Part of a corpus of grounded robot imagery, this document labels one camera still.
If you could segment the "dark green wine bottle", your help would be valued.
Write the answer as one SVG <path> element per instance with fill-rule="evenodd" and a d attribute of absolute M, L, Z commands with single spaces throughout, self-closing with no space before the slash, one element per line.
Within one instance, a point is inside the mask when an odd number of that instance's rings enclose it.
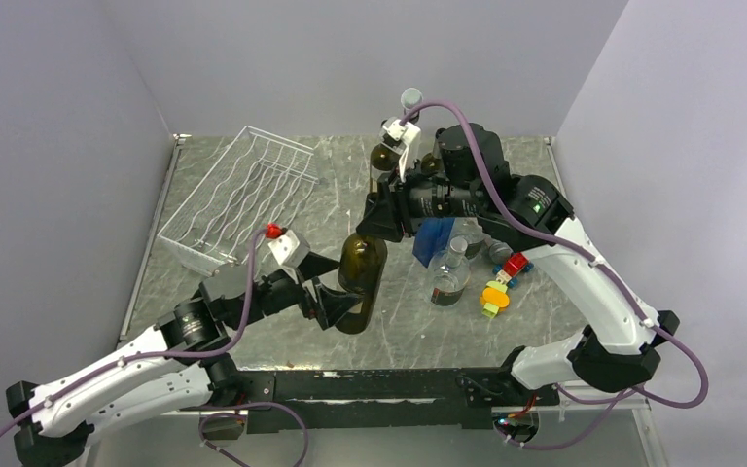
<path fill-rule="evenodd" d="M 387 258 L 387 245 L 382 239 L 352 233 L 343 243 L 338 285 L 361 295 L 362 302 L 343 315 L 336 325 L 339 331 L 355 335 L 368 327 Z"/>

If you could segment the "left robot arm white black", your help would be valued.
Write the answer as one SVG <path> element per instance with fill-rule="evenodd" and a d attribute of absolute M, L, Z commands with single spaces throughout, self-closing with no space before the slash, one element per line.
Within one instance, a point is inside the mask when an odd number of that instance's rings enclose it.
<path fill-rule="evenodd" d="M 118 428 L 175 410 L 225 409 L 261 399 L 230 350 L 248 325 L 297 306 L 329 329 L 362 301 L 319 280 L 339 263 L 315 253 L 304 267 L 256 277 L 249 264 L 225 264 L 195 293 L 138 337 L 80 371 L 47 384 L 19 381 L 6 391 L 24 466 L 65 466 Z"/>

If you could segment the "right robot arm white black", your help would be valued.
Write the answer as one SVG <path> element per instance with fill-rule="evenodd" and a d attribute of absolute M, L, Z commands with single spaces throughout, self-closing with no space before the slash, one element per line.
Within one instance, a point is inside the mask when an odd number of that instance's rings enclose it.
<path fill-rule="evenodd" d="M 676 314 L 646 305 L 622 284 L 567 198 L 542 176 L 513 173 L 496 133 L 479 124 L 440 129 L 432 171 L 415 153 L 420 137 L 399 118 L 381 124 L 358 233 L 398 242 L 433 218 L 473 218 L 549 277 L 587 322 L 562 341 L 514 350 L 497 380 L 500 396 L 521 404 L 564 381 L 607 393 L 648 382 L 661 361 L 658 347 L 678 327 Z"/>

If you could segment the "wine bottle with cream label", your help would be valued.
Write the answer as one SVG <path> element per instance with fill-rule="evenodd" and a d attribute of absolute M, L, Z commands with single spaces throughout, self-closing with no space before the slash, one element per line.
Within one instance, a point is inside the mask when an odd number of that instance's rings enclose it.
<path fill-rule="evenodd" d="M 370 151 L 370 168 L 377 172 L 392 172 L 398 166 L 400 157 L 399 153 L 393 151 L 385 144 L 379 143 Z"/>

